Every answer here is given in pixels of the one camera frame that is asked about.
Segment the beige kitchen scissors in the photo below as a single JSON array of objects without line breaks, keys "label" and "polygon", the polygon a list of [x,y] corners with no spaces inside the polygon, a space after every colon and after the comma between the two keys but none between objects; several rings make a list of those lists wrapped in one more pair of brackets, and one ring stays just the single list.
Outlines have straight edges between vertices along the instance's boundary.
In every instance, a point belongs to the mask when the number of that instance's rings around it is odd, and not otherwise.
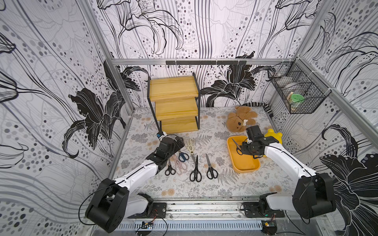
[{"label": "beige kitchen scissors", "polygon": [[195,163],[195,140],[193,138],[184,141],[187,150],[190,152],[193,162]]}]

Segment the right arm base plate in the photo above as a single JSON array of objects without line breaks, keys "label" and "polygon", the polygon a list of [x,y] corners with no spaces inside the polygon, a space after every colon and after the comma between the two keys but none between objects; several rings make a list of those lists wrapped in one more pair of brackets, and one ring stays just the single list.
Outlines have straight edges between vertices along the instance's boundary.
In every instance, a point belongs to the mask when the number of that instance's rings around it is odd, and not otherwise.
[{"label": "right arm base plate", "polygon": [[240,210],[247,218],[265,217],[269,215],[265,212],[265,205],[260,202],[244,202],[241,204]]}]

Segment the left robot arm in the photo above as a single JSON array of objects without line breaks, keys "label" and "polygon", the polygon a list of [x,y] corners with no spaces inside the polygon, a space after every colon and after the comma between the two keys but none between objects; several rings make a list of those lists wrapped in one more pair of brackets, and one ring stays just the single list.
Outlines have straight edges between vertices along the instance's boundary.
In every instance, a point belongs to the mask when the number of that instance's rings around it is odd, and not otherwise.
[{"label": "left robot arm", "polygon": [[142,164],[122,177],[106,178],[99,184],[89,195],[91,201],[85,217],[108,233],[113,232],[125,217],[153,217],[153,199],[144,193],[131,194],[163,170],[170,157],[184,146],[184,139],[177,135],[161,137],[159,146]]}]

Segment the blue handled scissors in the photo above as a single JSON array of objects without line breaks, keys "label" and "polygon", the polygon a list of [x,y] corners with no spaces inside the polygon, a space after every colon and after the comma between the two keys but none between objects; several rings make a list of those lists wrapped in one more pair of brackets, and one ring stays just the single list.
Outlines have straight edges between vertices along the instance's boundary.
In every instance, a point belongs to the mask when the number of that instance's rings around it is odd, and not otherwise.
[{"label": "blue handled scissors", "polygon": [[187,153],[184,153],[182,151],[178,151],[179,152],[179,156],[178,156],[178,159],[180,162],[186,162],[189,160],[189,155]]}]

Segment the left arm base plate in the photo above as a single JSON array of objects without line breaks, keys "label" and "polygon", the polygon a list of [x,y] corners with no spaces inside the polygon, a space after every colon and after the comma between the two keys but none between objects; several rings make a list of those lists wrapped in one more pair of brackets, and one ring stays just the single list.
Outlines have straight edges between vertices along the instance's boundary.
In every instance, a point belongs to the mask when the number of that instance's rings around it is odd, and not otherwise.
[{"label": "left arm base plate", "polygon": [[143,219],[143,218],[165,218],[166,217],[166,210],[167,210],[167,203],[166,202],[157,202],[153,203],[152,205],[148,206],[147,209],[143,213],[134,214],[129,216],[129,219]]}]

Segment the large black scissors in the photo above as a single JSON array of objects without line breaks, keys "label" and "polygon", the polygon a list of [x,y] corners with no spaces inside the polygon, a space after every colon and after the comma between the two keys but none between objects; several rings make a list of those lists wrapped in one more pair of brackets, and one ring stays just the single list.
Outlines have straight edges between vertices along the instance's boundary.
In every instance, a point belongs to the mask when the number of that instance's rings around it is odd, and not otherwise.
[{"label": "large black scissors", "polygon": [[195,167],[190,174],[190,181],[199,183],[202,181],[202,174],[198,168],[198,156],[195,157],[194,155],[192,155],[192,159],[195,164]]}]

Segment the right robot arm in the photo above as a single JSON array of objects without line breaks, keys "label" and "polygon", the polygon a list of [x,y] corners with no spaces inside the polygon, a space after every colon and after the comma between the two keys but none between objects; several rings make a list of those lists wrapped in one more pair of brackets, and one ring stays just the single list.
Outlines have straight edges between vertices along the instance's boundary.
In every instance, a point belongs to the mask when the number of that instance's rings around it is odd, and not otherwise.
[{"label": "right robot arm", "polygon": [[267,156],[295,183],[292,194],[270,193],[261,195],[258,211],[271,216],[277,211],[295,211],[303,219],[334,212],[336,195],[333,180],[327,173],[318,173],[300,162],[273,136],[264,136],[260,127],[247,128],[247,139],[237,150],[253,158]]}]

